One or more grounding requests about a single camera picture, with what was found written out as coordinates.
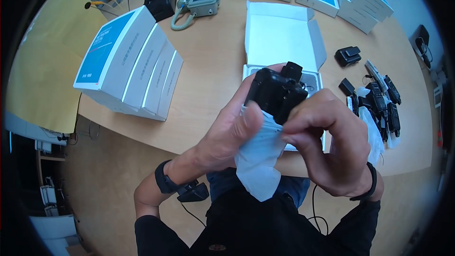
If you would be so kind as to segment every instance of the black wristband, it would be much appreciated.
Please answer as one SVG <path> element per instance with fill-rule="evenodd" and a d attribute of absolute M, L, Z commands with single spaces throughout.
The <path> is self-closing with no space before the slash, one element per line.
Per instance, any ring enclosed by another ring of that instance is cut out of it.
<path fill-rule="evenodd" d="M 170 162 L 171 160 L 167 160 L 160 165 L 155 170 L 155 180 L 156 184 L 158 185 L 158 188 L 160 188 L 160 191 L 162 194 L 172 194 L 177 192 L 179 189 L 179 185 L 175 184 L 172 182 L 171 179 L 169 179 L 169 176 L 164 174 L 164 165 L 167 162 Z"/>
<path fill-rule="evenodd" d="M 361 194 L 360 196 L 350 198 L 349 199 L 350 201 L 363 201 L 363 200 L 369 198 L 374 193 L 374 190 L 376 190 L 376 181 L 377 181 L 376 168 L 374 168 L 370 162 L 367 162 L 367 166 L 371 172 L 371 178 L 372 178 L 371 189 L 368 192 Z"/>

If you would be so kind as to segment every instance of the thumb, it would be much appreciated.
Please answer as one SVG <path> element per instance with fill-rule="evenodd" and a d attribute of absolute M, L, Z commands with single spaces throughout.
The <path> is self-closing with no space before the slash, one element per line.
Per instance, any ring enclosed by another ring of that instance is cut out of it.
<path fill-rule="evenodd" d="M 264 122 L 264 114 L 256 102 L 250 101 L 246 106 L 243 115 L 235 119 L 229 131 L 233 142 L 237 146 L 251 139 L 259 131 Z"/>

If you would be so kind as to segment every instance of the desk surface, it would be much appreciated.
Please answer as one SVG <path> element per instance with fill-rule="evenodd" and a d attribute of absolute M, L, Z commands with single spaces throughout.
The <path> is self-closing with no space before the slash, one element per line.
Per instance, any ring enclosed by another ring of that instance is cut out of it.
<path fill-rule="evenodd" d="M 196 145 L 242 82 L 242 66 L 246 63 L 246 1 L 221 0 L 217 15 L 195 18 L 193 25 L 184 31 L 172 31 L 170 18 L 159 22 L 184 59 L 166 122 L 115 113 L 85 95 L 81 96 L 79 114 L 165 151 L 181 154 Z M 250 1 L 284 3 L 279 0 Z M 123 10 L 127 10 L 126 4 L 121 3 Z M 143 0 L 130 0 L 132 9 L 141 4 Z M 362 78 L 368 73 L 364 63 L 370 59 L 381 74 L 391 77 L 401 94 L 403 102 L 398 106 L 401 144 L 386 149 L 384 165 L 380 159 L 378 170 L 383 175 L 395 175 L 429 167 L 432 123 L 428 93 L 417 58 L 397 20 L 388 18 L 365 35 L 339 17 L 315 13 L 327 51 L 327 60 L 319 70 L 325 88 L 346 100 L 338 84 L 346 77 L 355 87 L 362 86 Z M 199 35 L 201 33 L 210 34 L 211 39 L 206 40 Z M 359 46 L 362 60 L 342 69 L 333 54 L 347 46 Z M 330 141 L 327 132 L 327 151 Z M 296 152 L 285 152 L 276 168 L 283 175 L 308 176 L 303 159 Z"/>

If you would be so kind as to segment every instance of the person's left hand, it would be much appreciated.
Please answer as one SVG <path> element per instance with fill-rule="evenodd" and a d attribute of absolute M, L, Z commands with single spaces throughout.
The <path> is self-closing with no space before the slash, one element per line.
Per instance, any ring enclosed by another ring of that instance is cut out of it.
<path fill-rule="evenodd" d="M 286 63 L 274 64 L 268 68 L 280 72 L 285 65 Z M 255 75 L 244 79 L 232 99 L 221 109 L 207 134 L 196 145 L 197 162 L 205 172 L 234 167 L 234 156 L 239 147 L 261 128 L 264 114 L 256 102 L 248 102 L 245 112 L 240 116 Z"/>

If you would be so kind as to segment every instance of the hand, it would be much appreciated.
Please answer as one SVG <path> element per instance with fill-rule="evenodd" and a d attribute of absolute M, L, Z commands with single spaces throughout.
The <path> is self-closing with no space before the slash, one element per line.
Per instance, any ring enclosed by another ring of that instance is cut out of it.
<path fill-rule="evenodd" d="M 322 151 L 324 130 L 331 153 Z M 303 156 L 310 179 L 333 196 L 359 196 L 371 188 L 367 125 L 330 90 L 322 89 L 295 107 L 283 125 L 282 139 Z"/>
<path fill-rule="evenodd" d="M 280 72 L 285 65 L 286 63 L 274 64 L 268 68 Z M 261 128 L 264 114 L 256 102 L 250 101 L 243 116 L 240 116 L 255 75 L 254 73 L 245 78 L 232 99 L 220 111 L 207 134 L 196 145 L 198 164 L 205 172 L 234 167 L 234 156 L 239 147 Z"/>

